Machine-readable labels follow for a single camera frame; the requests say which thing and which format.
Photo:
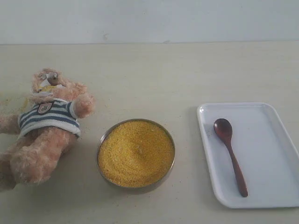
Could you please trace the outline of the white rectangular plastic tray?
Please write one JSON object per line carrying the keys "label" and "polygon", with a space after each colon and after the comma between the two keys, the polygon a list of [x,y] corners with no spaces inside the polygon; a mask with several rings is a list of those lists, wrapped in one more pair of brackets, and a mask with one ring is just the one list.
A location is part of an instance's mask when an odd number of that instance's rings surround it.
{"label": "white rectangular plastic tray", "polygon": [[[299,205],[299,153],[278,113],[266,103],[208,103],[197,117],[214,194],[233,209]],[[214,131],[217,119],[232,125],[232,147],[248,196],[241,196],[228,150]]]}

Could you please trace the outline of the dark brown wooden spoon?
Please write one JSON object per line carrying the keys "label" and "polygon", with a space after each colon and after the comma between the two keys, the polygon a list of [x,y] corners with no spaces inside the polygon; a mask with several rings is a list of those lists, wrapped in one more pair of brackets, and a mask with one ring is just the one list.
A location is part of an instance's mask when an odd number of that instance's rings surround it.
{"label": "dark brown wooden spoon", "polygon": [[249,194],[247,190],[247,185],[231,145],[233,135],[232,126],[227,119],[220,118],[214,122],[213,127],[216,135],[224,143],[230,155],[239,193],[242,197],[248,197]]}

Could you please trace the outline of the plush teddy bear striped shirt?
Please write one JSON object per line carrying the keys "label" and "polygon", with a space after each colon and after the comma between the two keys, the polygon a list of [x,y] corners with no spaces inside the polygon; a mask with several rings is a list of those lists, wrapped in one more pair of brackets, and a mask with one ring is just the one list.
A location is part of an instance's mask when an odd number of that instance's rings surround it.
{"label": "plush teddy bear striped shirt", "polygon": [[1,191],[50,179],[60,157],[80,137],[78,121],[95,109],[95,99],[85,85],[54,69],[36,73],[31,91],[30,110],[0,117],[0,132],[18,137],[0,155]]}

